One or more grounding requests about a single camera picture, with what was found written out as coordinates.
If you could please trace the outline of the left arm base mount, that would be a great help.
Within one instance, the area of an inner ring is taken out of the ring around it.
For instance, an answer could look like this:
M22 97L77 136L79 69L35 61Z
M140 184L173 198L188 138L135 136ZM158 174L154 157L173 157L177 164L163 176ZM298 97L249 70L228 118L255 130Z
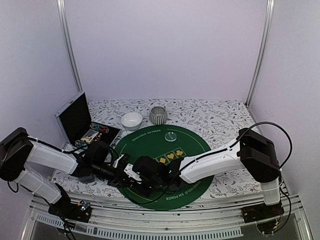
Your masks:
M55 204L50 205L48 213L62 219L88 223L91 217L92 208L89 203L83 200L78 203L59 200Z

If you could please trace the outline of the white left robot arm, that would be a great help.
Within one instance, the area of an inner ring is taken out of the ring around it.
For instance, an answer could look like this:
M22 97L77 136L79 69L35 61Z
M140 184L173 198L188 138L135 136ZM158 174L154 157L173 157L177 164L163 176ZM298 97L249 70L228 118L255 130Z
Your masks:
M94 174L113 181L121 158L122 155L103 141L95 141L86 150L77 153L32 138L25 128L18 127L0 142L0 178L41 196L63 217L70 217L75 210L66 191L60 185L49 182L29 164L60 170L77 178Z

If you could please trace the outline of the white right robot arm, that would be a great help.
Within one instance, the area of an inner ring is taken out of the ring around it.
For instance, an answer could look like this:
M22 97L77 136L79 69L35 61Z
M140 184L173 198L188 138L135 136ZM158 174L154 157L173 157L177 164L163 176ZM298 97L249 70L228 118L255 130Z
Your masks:
M186 184L194 184L207 177L234 169L247 169L260 183L263 201L258 213L269 218L278 210L281 201L281 169L274 143L253 131L263 122L242 128L238 137L226 145L194 156L178 158L168 165L154 161L148 156L139 157L134 164L128 164L125 173L135 182L141 194L151 194L153 189L161 194L143 202L148 205L162 198L168 190L179 189Z

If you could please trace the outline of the clear acrylic dealer button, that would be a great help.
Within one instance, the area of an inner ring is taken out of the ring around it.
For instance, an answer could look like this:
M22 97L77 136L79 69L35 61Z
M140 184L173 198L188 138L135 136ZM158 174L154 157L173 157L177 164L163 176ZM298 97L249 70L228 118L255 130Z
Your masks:
M177 134L175 132L169 131L164 135L164 139L168 142L174 142L177 140Z

